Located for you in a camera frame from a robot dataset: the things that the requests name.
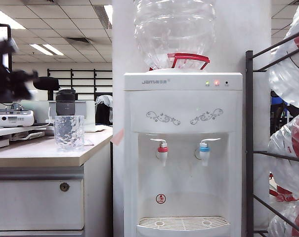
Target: ceiling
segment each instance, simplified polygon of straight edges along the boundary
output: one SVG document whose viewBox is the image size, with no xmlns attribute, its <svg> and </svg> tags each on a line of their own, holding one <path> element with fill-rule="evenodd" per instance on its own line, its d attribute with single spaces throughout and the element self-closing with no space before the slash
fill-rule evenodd
<svg viewBox="0 0 299 237">
<path fill-rule="evenodd" d="M 112 30 L 105 29 L 93 5 L 110 0 L 0 0 L 0 10 L 26 30 L 12 30 L 20 51 L 13 62 L 112 62 Z M 88 38 L 91 43 L 69 43 L 65 38 Z M 51 44 L 64 56 L 45 55 L 29 44 Z"/>
<path fill-rule="evenodd" d="M 298 7 L 293 2 L 294 0 L 272 0 L 272 44 L 286 36 Z"/>
</svg>

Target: black metal rack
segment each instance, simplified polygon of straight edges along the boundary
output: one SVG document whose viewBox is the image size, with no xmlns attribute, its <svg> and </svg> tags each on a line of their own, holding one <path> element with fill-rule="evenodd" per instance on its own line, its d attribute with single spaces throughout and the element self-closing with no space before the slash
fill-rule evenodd
<svg viewBox="0 0 299 237">
<path fill-rule="evenodd" d="M 109 73 L 109 72 L 112 72 L 112 70 L 97 70 L 97 69 L 93 69 L 93 70 L 74 70 L 74 69 L 55 70 L 55 69 L 48 68 L 47 69 L 48 77 L 51 76 L 51 72 L 69 72 L 70 73 L 69 78 L 57 78 L 58 80 L 69 80 L 70 81 L 70 84 L 62 84 L 61 85 L 62 87 L 70 87 L 71 89 L 73 89 L 74 87 L 93 87 L 93 92 L 78 92 L 78 94 L 93 95 L 94 100 L 96 100 L 96 97 L 97 97 L 97 88 L 98 87 L 112 87 L 112 84 L 97 85 L 98 80 L 111 80 L 112 81 L 112 78 L 98 78 L 97 77 L 98 73 Z M 93 72 L 93 77 L 91 77 L 91 78 L 74 78 L 74 72 Z M 73 80 L 77 80 L 77 79 L 93 80 L 93 85 L 92 84 L 80 84 L 80 85 L 73 84 Z"/>
<path fill-rule="evenodd" d="M 266 69 L 269 67 L 281 62 L 284 59 L 287 59 L 296 53 L 299 53 L 299 48 L 284 57 L 271 62 L 270 64 L 266 65 L 265 67 L 262 67 L 258 70 L 254 70 L 253 68 L 253 60 L 254 58 L 269 52 L 273 48 L 282 45 L 296 37 L 299 36 L 299 32 L 291 37 L 288 37 L 287 39 L 284 39 L 280 41 L 279 43 L 253 55 L 253 51 L 247 51 L 246 52 L 246 195 L 247 195 L 247 237 L 253 237 L 254 234 L 259 234 L 263 237 L 266 237 L 266 233 L 268 233 L 266 230 L 254 230 L 254 199 L 256 199 L 259 203 L 261 203 L 263 206 L 268 208 L 270 211 L 272 211 L 274 214 L 279 216 L 282 220 L 284 220 L 286 223 L 291 225 L 294 229 L 296 229 L 299 232 L 299 227 L 284 217 L 280 212 L 275 210 L 272 206 L 270 206 L 268 203 L 260 199 L 258 196 L 254 194 L 254 154 L 262 154 L 265 155 L 267 158 L 272 157 L 278 157 L 281 159 L 287 159 L 287 160 L 293 160 L 299 162 L 299 158 L 289 157 L 289 156 L 282 156 L 279 154 L 272 154 L 268 153 L 266 151 L 254 151 L 254 73 L 261 73 L 266 72 Z"/>
</svg>

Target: white pillar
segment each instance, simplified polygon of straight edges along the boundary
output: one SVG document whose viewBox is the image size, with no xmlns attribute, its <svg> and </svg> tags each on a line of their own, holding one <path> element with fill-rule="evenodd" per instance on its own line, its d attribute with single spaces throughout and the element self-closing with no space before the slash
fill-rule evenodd
<svg viewBox="0 0 299 237">
<path fill-rule="evenodd" d="M 112 0 L 113 19 L 113 90 L 114 90 L 114 134 L 124 128 L 124 73 L 145 72 L 137 49 L 134 33 L 132 0 Z M 258 52 L 271 44 L 271 1 L 270 0 L 217 0 L 216 43 L 209 53 L 209 72 L 241 72 L 245 75 L 245 52 Z M 255 60 L 255 68 L 269 61 L 269 53 Z M 266 150 L 269 141 L 270 104 L 267 74 L 255 76 L 255 149 Z M 123 236 L 123 142 L 114 146 L 114 234 Z M 260 165 L 265 158 L 259 159 Z M 255 192 L 267 200 L 268 170 L 258 176 Z M 261 206 L 255 214 L 258 225 L 267 224 L 268 212 Z"/>
</svg>

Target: ceiling light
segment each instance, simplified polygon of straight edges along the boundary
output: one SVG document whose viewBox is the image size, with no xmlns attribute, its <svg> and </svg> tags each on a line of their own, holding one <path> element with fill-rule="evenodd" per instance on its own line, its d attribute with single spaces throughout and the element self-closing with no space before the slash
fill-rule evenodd
<svg viewBox="0 0 299 237">
<path fill-rule="evenodd" d="M 54 52 L 57 55 L 64 55 L 62 52 L 60 52 L 58 49 L 54 48 L 50 44 L 43 44 L 43 46 L 48 48 L 50 51 Z"/>
<path fill-rule="evenodd" d="M 109 22 L 112 25 L 113 7 L 112 7 L 112 5 L 104 5 L 104 9 L 106 11 L 106 14 L 108 15 Z"/>
<path fill-rule="evenodd" d="M 51 52 L 48 52 L 46 49 L 44 49 L 43 47 L 40 47 L 38 44 L 30 44 L 30 46 L 32 46 L 33 48 L 37 49 L 38 51 L 46 54 L 46 55 L 50 55 L 52 56 L 53 54 Z"/>
<path fill-rule="evenodd" d="M 21 24 L 17 23 L 15 20 L 13 20 L 11 17 L 7 16 L 3 12 L 0 11 L 0 23 L 1 24 L 8 24 L 11 29 L 20 29 L 25 30 L 25 27 Z"/>
</svg>

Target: red sticker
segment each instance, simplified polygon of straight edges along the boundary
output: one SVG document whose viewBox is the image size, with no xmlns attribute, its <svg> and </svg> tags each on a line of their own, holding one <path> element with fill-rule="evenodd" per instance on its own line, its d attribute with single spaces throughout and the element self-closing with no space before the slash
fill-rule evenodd
<svg viewBox="0 0 299 237">
<path fill-rule="evenodd" d="M 158 194 L 156 196 L 156 202 L 159 204 L 164 204 L 166 201 L 166 196 L 164 194 Z"/>
</svg>

